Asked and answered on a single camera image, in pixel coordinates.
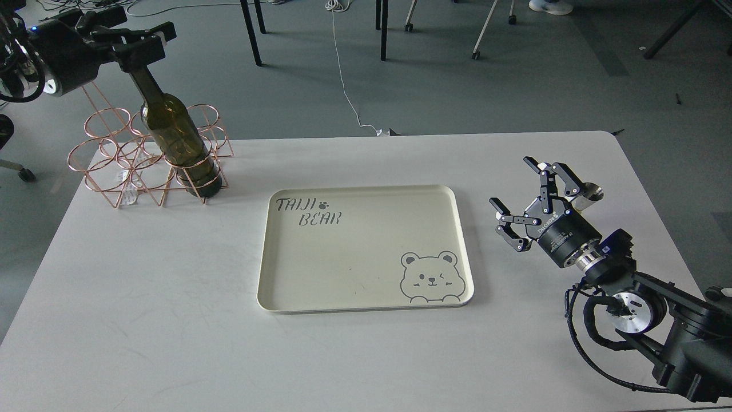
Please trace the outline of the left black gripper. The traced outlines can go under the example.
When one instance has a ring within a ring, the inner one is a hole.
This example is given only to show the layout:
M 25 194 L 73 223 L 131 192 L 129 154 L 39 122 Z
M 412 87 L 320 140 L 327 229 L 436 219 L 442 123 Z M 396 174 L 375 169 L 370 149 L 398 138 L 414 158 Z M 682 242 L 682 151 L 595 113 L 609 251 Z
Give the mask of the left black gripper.
M 173 22 L 146 30 L 110 29 L 126 21 L 125 9 L 115 6 L 100 11 L 70 9 L 32 26 L 29 44 L 40 59 L 43 91 L 63 96 L 94 81 L 107 62 L 132 72 L 165 58 L 163 47 L 176 38 Z

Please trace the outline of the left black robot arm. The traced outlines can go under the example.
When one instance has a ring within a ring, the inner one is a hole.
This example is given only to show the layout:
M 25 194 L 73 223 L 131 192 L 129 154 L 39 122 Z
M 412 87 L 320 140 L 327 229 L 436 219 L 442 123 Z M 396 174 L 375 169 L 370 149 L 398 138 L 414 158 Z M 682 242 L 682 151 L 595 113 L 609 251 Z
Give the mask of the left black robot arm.
M 165 95 L 148 66 L 162 60 L 166 41 L 175 39 L 170 22 L 153 29 L 121 27 L 123 7 L 100 11 L 70 9 L 26 27 L 18 11 L 24 1 L 2 2 L 2 101 L 34 101 L 42 93 L 63 96 L 94 81 L 101 65 L 116 62 L 129 73 L 144 99 L 144 123 L 160 149 L 180 138 L 175 117 L 162 108 Z

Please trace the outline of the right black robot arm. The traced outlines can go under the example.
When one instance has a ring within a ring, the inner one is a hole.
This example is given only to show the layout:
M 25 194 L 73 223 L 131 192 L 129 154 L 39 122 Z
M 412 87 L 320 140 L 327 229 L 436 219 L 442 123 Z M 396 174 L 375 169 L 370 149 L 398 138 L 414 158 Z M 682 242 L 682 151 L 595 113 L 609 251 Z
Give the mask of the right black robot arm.
M 606 238 L 582 211 L 601 200 L 598 185 L 583 182 L 564 163 L 524 162 L 539 176 L 539 194 L 521 215 L 495 197 L 496 227 L 512 248 L 538 244 L 559 268 L 576 266 L 583 278 L 564 295 L 565 318 L 578 354 L 599 375 L 633 391 L 677 394 L 691 402 L 730 397 L 730 311 L 641 273 L 632 257 L 632 236 L 617 229 Z M 610 350 L 636 350 L 653 365 L 654 387 L 603 371 L 581 346 L 573 323 L 584 295 L 588 337 Z

